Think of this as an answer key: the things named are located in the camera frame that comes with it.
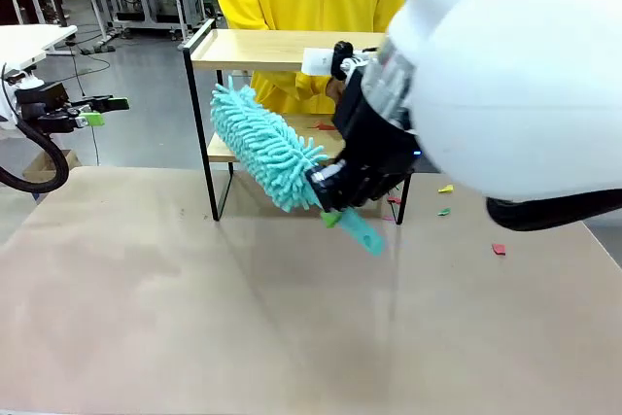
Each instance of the microfiber duster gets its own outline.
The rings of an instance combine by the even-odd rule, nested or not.
[[[324,148],[315,147],[313,138],[305,144],[281,116],[255,102],[253,89],[235,90],[230,77],[228,87],[217,85],[213,94],[211,116],[216,132],[274,204],[286,212],[320,206],[304,172],[328,159],[322,154]],[[382,237],[353,209],[323,217],[330,217],[328,226],[344,228],[373,255],[382,252]]]

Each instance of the green part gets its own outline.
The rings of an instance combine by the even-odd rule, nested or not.
[[[88,126],[104,126],[104,116],[98,112],[80,112],[80,117],[84,117]]]
[[[333,228],[341,220],[342,214],[339,211],[332,211],[330,213],[322,211],[320,213],[320,216],[322,217],[322,220],[324,221],[324,224],[327,228]]]

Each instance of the white object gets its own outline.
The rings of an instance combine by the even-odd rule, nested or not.
[[[333,49],[305,48],[302,52],[302,67],[300,71],[309,76],[329,76],[332,66]],[[369,52],[354,51],[354,58],[362,61],[369,59]]]
[[[619,0],[464,0],[419,55],[424,153],[500,199],[620,189],[620,56]]]
[[[0,26],[0,69],[6,63],[6,73],[22,70],[30,65],[43,60],[46,57],[46,49],[59,43],[63,39],[74,34],[76,26],[60,27],[52,24],[25,24]],[[17,88],[30,88],[41,85],[34,77],[28,77],[16,86],[6,86],[9,98],[14,98]],[[0,139],[6,136],[15,136],[16,133],[8,134],[2,130],[14,130],[15,115],[6,102],[4,93],[0,90]]]

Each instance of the cardboard box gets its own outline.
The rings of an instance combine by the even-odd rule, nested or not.
[[[67,164],[69,164],[69,170],[82,166],[78,156],[72,150],[62,150],[62,153],[65,155]],[[52,159],[47,153],[41,151],[23,171],[23,178],[28,182],[40,184],[51,180],[55,173]]]

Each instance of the yellow paper scrap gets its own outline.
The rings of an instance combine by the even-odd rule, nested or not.
[[[439,193],[453,193],[454,192],[454,186],[453,185],[448,185],[447,187],[443,187],[442,189],[438,189]]]

